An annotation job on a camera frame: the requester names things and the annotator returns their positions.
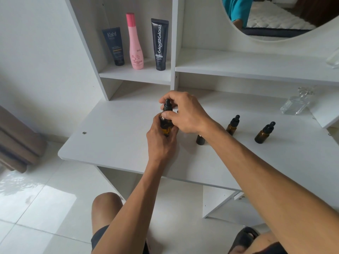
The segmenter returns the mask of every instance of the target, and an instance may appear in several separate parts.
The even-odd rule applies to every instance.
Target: mirror
[[[307,33],[339,15],[339,0],[222,0],[232,23],[261,40]]]

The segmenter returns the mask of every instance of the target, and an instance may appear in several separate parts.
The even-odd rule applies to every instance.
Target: brown curtain
[[[298,0],[294,7],[299,17],[319,27],[339,16],[339,0]]]
[[[45,152],[47,142],[0,106],[0,165],[26,171]]]

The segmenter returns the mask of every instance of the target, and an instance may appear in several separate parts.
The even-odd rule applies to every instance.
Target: black sandal
[[[228,254],[230,254],[230,252],[234,249],[235,246],[242,246],[242,247],[248,249],[248,247],[251,246],[253,241],[258,236],[259,236],[259,234],[258,234],[258,232],[256,230],[254,230],[251,227],[245,227],[235,237],[233,245],[232,245],[230,251],[228,252]]]

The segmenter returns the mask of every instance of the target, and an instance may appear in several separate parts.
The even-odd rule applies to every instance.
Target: hand
[[[165,166],[173,157],[177,147],[177,134],[179,128],[174,126],[168,137],[164,136],[160,127],[160,115],[153,118],[152,126],[147,132],[148,161]]]
[[[172,100],[173,107],[178,106],[178,113],[164,111],[161,116],[172,120],[172,123],[184,133],[201,135],[205,125],[208,122],[213,122],[194,95],[187,92],[169,91],[160,98],[159,102],[165,103],[168,98]]]

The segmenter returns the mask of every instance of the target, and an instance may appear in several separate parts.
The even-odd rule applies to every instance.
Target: white floor tile
[[[8,232],[12,229],[14,224],[0,221],[0,243],[5,238],[5,236],[8,234]]]
[[[92,202],[110,191],[94,166],[64,161],[18,224],[90,243]]]
[[[62,144],[49,143],[39,164],[23,174],[4,171],[0,175],[0,219],[17,222],[63,160],[57,156]]]
[[[91,245],[62,236],[15,225],[0,244],[0,253],[78,254],[91,253]]]
[[[150,223],[153,253],[222,253],[242,225],[202,218],[202,186],[161,179]]]

